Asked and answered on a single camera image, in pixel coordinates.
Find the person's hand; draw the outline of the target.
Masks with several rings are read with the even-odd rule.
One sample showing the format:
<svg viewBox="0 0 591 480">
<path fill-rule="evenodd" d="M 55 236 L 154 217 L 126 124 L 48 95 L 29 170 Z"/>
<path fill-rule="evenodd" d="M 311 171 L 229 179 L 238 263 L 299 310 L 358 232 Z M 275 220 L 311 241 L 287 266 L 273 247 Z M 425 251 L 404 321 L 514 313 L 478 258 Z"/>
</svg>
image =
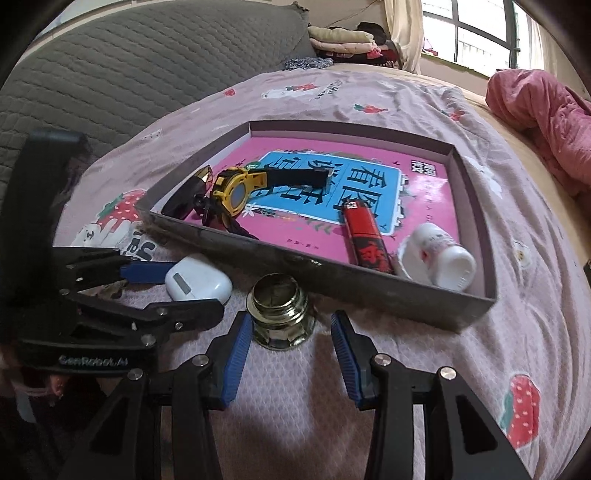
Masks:
<svg viewBox="0 0 591 480">
<path fill-rule="evenodd" d="M 1 346 L 2 397 L 14 398 L 17 393 L 23 393 L 30 397 L 61 398 L 66 382 L 67 378 L 59 375 L 28 375 L 21 370 L 12 348 Z"/>
</svg>

